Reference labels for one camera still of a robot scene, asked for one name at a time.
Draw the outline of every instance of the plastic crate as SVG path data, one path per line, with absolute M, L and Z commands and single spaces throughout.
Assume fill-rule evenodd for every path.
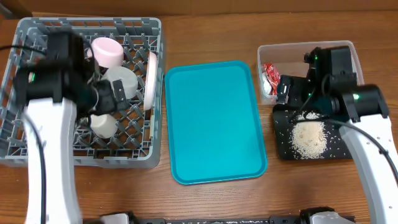
M 161 22 L 156 18 L 25 18 L 19 21 L 13 44 L 45 50 L 48 32 L 72 30 L 88 42 L 109 37 L 124 47 L 123 66 L 136 73 L 139 80 L 137 96 L 130 108 L 114 114 L 117 133 L 101 139 L 91 131 L 77 127 L 73 139 L 75 165 L 104 168 L 153 168 L 160 161 L 162 134 L 162 82 L 165 72 L 165 39 Z M 158 56 L 157 85 L 151 110 L 143 111 L 147 54 Z M 14 96 L 12 77 L 22 63 L 32 62 L 40 54 L 12 49 L 2 80 L 2 88 Z M 0 94 L 0 164 L 27 165 L 27 144 L 20 120 L 21 113 Z
M 263 105 L 276 104 L 276 96 L 268 95 L 263 87 L 263 64 L 272 63 L 275 65 L 275 67 L 278 69 L 279 75 L 306 77 L 308 72 L 308 64 L 303 62 L 305 53 L 310 53 L 315 47 L 328 48 L 338 46 L 349 47 L 351 51 L 353 71 L 356 72 L 358 84 L 363 85 L 364 81 L 361 64 L 356 54 L 354 44 L 351 41 L 320 41 L 260 46 L 257 50 L 257 72 L 259 75 L 261 103 Z

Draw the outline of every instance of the green led light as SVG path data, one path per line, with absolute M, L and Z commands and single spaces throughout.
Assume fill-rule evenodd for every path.
M 354 93 L 353 97 L 354 97 L 354 100 L 359 100 L 359 95 L 358 94 Z

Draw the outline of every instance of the gray dish rack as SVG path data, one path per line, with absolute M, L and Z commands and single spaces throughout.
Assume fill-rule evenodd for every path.
M 130 108 L 114 114 L 117 133 L 101 139 L 89 129 L 76 127 L 73 138 L 75 165 L 103 168 L 153 168 L 160 161 L 162 135 L 162 82 L 165 73 L 165 38 L 156 18 L 25 18 L 19 21 L 12 44 L 45 50 L 51 31 L 72 30 L 88 42 L 109 37 L 124 47 L 123 66 L 136 73 L 137 96 L 129 100 Z M 151 110 L 143 111 L 145 74 L 149 51 L 158 58 L 156 94 Z M 22 63 L 33 62 L 40 54 L 30 50 L 11 49 L 2 88 L 14 97 L 12 77 Z M 21 113 L 0 93 L 0 164 L 27 165 L 27 143 Z

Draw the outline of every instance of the wood surface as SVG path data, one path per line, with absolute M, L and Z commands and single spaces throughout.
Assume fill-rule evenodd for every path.
M 313 12 L 161 17 L 167 70 L 242 60 L 252 72 L 259 101 L 256 54 L 260 45 L 350 40 L 365 83 L 382 90 L 398 139 L 398 13 Z M 3 21 L 0 45 L 10 44 L 17 21 Z M 3 71 L 8 52 L 0 52 Z M 268 169 L 257 179 L 183 186 L 170 172 L 165 100 L 160 163 L 153 169 L 76 167 L 76 191 L 85 218 L 133 210 L 141 218 L 249 218 L 299 214 L 329 206 L 369 222 L 368 205 L 353 161 L 281 161 L 271 123 L 272 106 L 259 105 Z M 27 169 L 0 167 L 0 223 L 22 223 L 27 208 Z
M 22 8 L 30 12 L 129 17 L 398 9 L 398 0 L 67 0 L 61 3 L 53 0 L 3 1 L 19 2 Z

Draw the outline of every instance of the transparent container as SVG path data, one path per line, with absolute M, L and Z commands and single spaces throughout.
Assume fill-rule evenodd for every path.
M 361 64 L 356 54 L 354 44 L 351 41 L 321 41 L 260 46 L 257 50 L 257 72 L 259 74 L 261 104 L 276 104 L 276 96 L 268 95 L 268 93 L 264 91 L 264 82 L 262 80 L 263 64 L 272 63 L 275 65 L 279 75 L 306 77 L 308 64 L 303 62 L 305 53 L 310 53 L 315 47 L 329 48 L 339 46 L 349 47 L 351 51 L 351 60 L 353 62 L 353 71 L 356 72 L 358 84 L 363 85 L 364 81 Z

